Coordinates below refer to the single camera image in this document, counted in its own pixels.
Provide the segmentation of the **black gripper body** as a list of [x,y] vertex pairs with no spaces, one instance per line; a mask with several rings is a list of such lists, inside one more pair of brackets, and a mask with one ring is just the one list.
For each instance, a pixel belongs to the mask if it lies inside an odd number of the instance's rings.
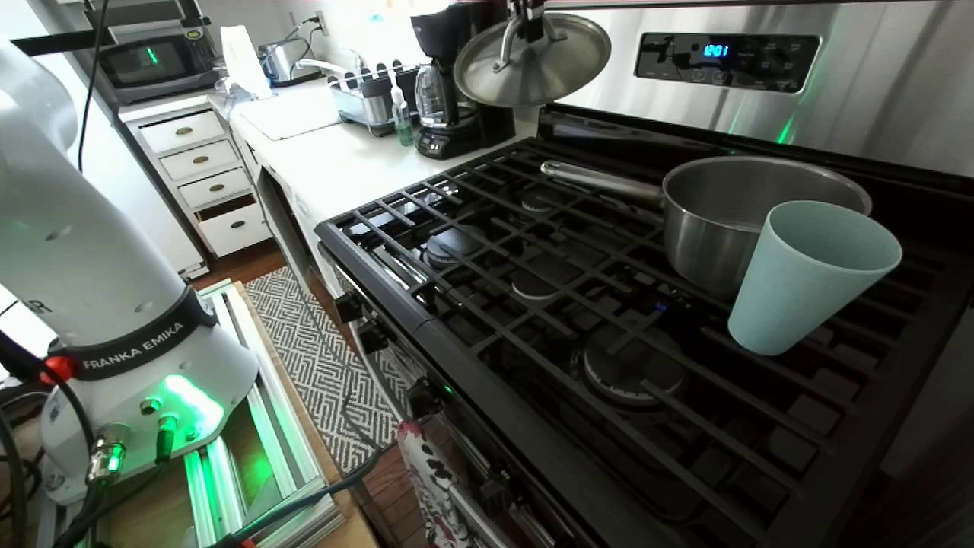
[[545,0],[510,0],[515,35],[528,43],[545,35]]

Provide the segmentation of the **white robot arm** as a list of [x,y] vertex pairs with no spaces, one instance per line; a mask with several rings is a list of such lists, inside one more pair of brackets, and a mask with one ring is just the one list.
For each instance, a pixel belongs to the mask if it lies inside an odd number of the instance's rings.
[[71,362],[43,409],[43,478],[75,507],[225,428],[259,364],[67,158],[71,93],[0,45],[0,284]]

